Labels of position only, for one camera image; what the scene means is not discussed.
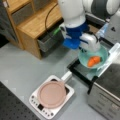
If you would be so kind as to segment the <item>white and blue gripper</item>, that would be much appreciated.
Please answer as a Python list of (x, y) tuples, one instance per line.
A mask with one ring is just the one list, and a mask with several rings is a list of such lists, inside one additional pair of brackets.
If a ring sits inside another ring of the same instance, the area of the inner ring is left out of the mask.
[(96, 52), (100, 49), (100, 42), (96, 35), (89, 30), (86, 24), (75, 28), (67, 28), (64, 23), (59, 26), (63, 35), (63, 45), (70, 49), (78, 47), (89, 51)]

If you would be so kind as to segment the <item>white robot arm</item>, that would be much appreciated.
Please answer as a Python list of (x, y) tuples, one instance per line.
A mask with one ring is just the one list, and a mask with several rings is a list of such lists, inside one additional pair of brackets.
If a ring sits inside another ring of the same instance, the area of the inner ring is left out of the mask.
[(120, 0), (57, 0), (63, 24), (63, 45), (70, 49), (78, 47), (96, 52), (100, 49), (98, 38), (89, 32), (86, 14), (91, 13), (100, 19), (114, 15), (120, 7)]

